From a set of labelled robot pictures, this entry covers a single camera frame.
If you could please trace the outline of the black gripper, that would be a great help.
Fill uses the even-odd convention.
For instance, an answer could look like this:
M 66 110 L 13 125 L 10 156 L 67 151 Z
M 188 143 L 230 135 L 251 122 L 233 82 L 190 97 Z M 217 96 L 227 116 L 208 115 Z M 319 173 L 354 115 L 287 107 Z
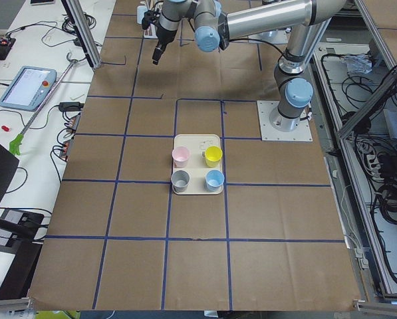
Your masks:
M 178 21 L 173 21 L 167 18 L 162 11 L 160 11 L 156 26 L 156 35 L 158 44 L 154 48 L 152 55 L 152 63 L 158 65 L 159 61 L 166 50 L 166 45 L 173 42 L 178 30 Z

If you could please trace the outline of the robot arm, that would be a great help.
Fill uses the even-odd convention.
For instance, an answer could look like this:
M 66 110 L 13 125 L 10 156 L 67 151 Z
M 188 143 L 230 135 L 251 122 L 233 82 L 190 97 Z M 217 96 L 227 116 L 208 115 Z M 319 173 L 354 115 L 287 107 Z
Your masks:
M 271 111 L 269 122 L 278 131 L 292 132 L 313 97 L 313 87 L 301 74 L 330 19 L 344 4 L 336 0 L 270 1 L 260 7 L 225 13 L 218 1 L 163 1 L 160 8 L 139 7 L 137 18 L 144 30 L 150 25 L 156 28 L 154 64 L 159 63 L 167 45 L 175 40 L 182 19 L 194 22 L 196 45 L 207 53 L 225 50 L 229 43 L 250 35 L 290 27 L 287 48 L 274 71 L 281 99 Z

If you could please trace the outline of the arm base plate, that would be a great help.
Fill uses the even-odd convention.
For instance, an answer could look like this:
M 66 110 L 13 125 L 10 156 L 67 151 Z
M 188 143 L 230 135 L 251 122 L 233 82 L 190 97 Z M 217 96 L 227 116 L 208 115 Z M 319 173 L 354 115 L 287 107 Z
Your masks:
M 296 119 L 288 119 L 279 113 L 278 104 L 278 101 L 273 100 L 257 101 L 261 139 L 264 142 L 312 142 L 305 111 Z

